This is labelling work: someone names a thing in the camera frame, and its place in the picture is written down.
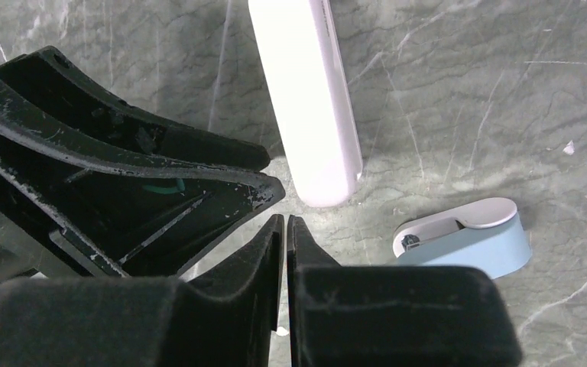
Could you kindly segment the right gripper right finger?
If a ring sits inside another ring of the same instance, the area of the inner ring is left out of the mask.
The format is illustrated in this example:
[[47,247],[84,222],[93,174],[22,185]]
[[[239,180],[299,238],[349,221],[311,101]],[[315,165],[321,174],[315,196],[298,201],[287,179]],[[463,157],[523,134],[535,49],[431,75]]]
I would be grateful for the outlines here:
[[287,222],[295,366],[517,366],[504,300],[476,268],[343,266],[303,218]]

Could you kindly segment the long white stapler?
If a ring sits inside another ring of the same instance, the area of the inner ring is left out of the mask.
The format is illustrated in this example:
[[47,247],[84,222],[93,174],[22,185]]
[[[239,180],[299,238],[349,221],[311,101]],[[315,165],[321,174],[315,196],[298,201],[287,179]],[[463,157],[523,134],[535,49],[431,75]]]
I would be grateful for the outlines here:
[[363,160],[328,1],[249,1],[293,185],[308,206],[353,195]]

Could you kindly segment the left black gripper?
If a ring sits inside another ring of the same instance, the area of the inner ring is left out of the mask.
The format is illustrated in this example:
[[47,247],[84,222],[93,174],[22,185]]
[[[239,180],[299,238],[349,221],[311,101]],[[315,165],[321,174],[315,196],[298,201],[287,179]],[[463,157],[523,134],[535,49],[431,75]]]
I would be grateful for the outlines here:
[[180,275],[285,196],[251,168],[160,155],[148,132],[98,138],[0,80],[0,284]]

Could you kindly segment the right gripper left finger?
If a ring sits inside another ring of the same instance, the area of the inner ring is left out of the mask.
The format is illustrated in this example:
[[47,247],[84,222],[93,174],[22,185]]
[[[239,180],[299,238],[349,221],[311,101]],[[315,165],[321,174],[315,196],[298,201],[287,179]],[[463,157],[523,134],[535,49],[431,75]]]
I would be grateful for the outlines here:
[[284,218],[191,281],[19,278],[0,285],[0,366],[266,366]]

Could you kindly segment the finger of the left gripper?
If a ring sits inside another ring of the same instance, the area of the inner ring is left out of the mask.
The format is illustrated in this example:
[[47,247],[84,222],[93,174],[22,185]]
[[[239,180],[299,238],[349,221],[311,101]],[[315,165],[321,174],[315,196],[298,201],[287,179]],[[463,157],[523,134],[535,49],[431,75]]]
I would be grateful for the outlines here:
[[148,155],[253,171],[267,149],[129,105],[87,76],[54,46],[0,64],[0,80],[55,119],[109,145]]

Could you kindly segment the small blue stapler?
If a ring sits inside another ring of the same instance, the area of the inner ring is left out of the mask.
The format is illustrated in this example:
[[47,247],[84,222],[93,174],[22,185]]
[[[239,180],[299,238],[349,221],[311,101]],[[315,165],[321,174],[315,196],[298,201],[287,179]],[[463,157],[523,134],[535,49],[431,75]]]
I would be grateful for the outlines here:
[[398,227],[397,265],[477,268],[491,279],[524,267],[532,249],[517,204],[491,197],[415,219]]

